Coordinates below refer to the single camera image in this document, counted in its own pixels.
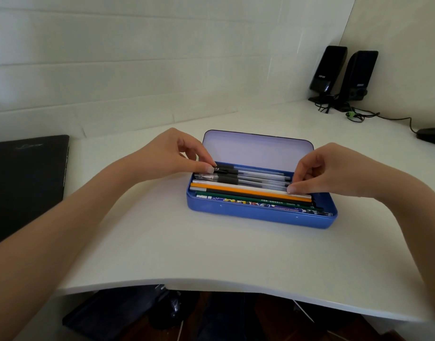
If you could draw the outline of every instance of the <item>pencil case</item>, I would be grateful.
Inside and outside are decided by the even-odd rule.
[[[298,161],[314,150],[311,142],[303,139],[209,130],[203,145],[216,162],[248,169],[269,170],[292,176]],[[295,224],[326,229],[337,218],[337,209],[329,193],[311,194],[316,207],[327,215],[308,214],[282,208],[269,208],[253,204],[203,199],[200,192],[191,190],[191,179],[186,189],[187,205],[194,211],[231,215],[265,221]]]

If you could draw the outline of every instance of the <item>forearm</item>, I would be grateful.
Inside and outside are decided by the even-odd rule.
[[[396,217],[435,307],[435,192],[400,171],[377,197]]]
[[[125,159],[0,243],[0,340],[44,304],[118,198],[134,181]]]

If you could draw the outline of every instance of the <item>person's right arm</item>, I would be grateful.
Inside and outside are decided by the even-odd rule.
[[[435,192],[415,177],[338,144],[300,160],[289,193],[372,197],[396,217],[435,307]]]

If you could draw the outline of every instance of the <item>black laptop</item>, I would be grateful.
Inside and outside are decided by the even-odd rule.
[[[68,135],[0,142],[0,241],[63,199]]]

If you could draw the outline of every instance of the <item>person's left hand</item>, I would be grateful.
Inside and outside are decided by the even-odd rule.
[[[199,140],[175,128],[159,134],[125,159],[135,170],[133,173],[137,182],[177,172],[213,173],[213,166],[216,166]]]

